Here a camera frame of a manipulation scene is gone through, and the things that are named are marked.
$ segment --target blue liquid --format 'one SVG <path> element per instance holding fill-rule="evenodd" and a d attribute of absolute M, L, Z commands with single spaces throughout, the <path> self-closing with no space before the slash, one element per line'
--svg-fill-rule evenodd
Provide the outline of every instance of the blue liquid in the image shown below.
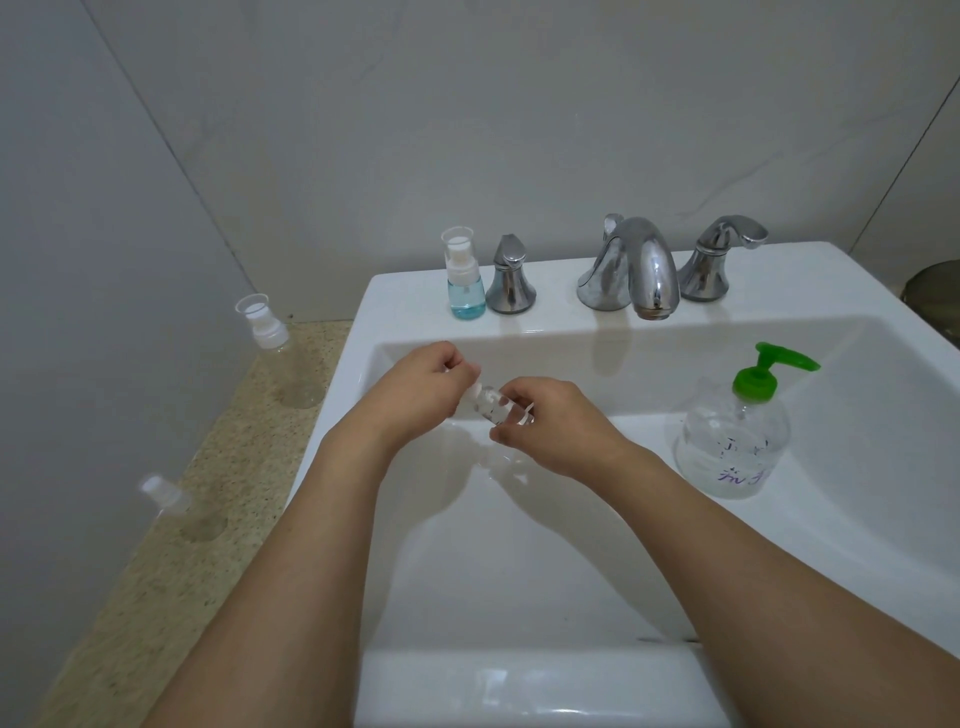
<path fill-rule="evenodd" d="M 471 285 L 454 285 L 448 280 L 446 294 L 450 297 L 450 310 L 458 319 L 475 319 L 487 310 L 483 281 L 480 279 Z"/>

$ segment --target chrome tap handle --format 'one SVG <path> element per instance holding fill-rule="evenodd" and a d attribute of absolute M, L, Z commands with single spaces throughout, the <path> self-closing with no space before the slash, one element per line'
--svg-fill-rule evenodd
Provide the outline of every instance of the chrome tap handle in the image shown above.
<path fill-rule="evenodd" d="M 741 241 L 743 247 L 750 250 L 759 248 L 767 241 L 767 229 L 752 217 L 746 215 L 724 215 L 718 217 L 703 234 L 697 238 L 697 248 L 706 248 L 722 255 L 730 249 L 731 232 Z"/>
<path fill-rule="evenodd" d="M 493 254 L 493 283 L 487 291 L 487 305 L 497 313 L 523 313 L 537 300 L 537 289 L 523 274 L 527 249 L 514 235 L 504 235 Z"/>
<path fill-rule="evenodd" d="M 746 215 L 724 215 L 697 238 L 690 260 L 680 269 L 680 293 L 685 299 L 708 303 L 723 298 L 730 290 L 724 264 L 727 251 L 739 238 L 743 247 L 759 248 L 767 240 L 767 229 Z"/>
<path fill-rule="evenodd" d="M 500 244 L 496 246 L 496 253 L 493 254 L 493 265 L 515 271 L 526 259 L 527 249 L 520 242 L 520 238 L 511 232 L 500 238 Z"/>

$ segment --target speckled countertop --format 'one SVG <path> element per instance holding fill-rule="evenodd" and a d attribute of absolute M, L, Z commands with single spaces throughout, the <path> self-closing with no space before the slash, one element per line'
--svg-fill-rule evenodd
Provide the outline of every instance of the speckled countertop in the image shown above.
<path fill-rule="evenodd" d="M 294 327 L 324 389 L 349 329 L 349 321 Z M 319 411 L 280 406 L 254 362 L 180 482 L 223 508 L 227 530 L 190 544 L 170 523 L 154 524 L 47 693 L 36 726 L 143 721 L 282 512 Z"/>

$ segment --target small clear bottle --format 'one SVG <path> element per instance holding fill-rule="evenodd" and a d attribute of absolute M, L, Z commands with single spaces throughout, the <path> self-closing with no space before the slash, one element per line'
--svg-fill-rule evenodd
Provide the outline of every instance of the small clear bottle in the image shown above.
<path fill-rule="evenodd" d="M 467 389 L 463 399 L 494 425 L 528 425 L 534 416 L 498 389 L 477 382 Z"/>
<path fill-rule="evenodd" d="M 324 390 L 310 369 L 310 362 L 289 329 L 270 310 L 262 293 L 245 296 L 236 310 L 247 317 L 253 340 L 263 350 L 263 362 L 279 389 L 280 403 L 294 409 L 319 404 Z"/>
<path fill-rule="evenodd" d="M 487 310 L 480 266 L 473 253 L 473 230 L 458 226 L 443 231 L 446 258 L 446 295 L 458 319 L 475 319 Z"/>
<path fill-rule="evenodd" d="M 756 494 L 790 442 L 790 418 L 774 399 L 775 363 L 815 372 L 813 359 L 760 342 L 755 367 L 740 370 L 733 385 L 701 392 L 684 418 L 675 456 L 680 473 L 704 493 L 721 498 Z"/>
<path fill-rule="evenodd" d="M 194 498 L 159 473 L 140 481 L 140 492 L 156 503 L 162 518 L 180 522 L 180 534 L 191 542 L 213 541 L 227 527 L 227 517 L 209 503 Z"/>

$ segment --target white sink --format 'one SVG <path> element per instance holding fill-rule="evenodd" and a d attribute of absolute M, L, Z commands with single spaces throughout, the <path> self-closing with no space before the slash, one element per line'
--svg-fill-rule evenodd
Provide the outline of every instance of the white sink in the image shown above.
<path fill-rule="evenodd" d="M 759 495 L 720 502 L 960 654 L 960 352 L 828 243 L 732 250 L 727 297 L 683 301 L 661 322 L 584 307 L 574 286 L 591 262 L 527 264 L 536 305 L 472 322 L 450 315 L 444 271 L 374 278 L 293 492 L 326 431 L 421 343 L 450 339 L 493 385 L 571 379 L 673 464 L 698 380 L 732 380 L 770 341 L 823 369 L 778 369 L 790 448 Z M 492 269 L 483 274 L 489 285 Z M 458 413 L 408 446 L 383 483 L 356 724 L 736 723 L 626 524 L 488 429 Z"/>

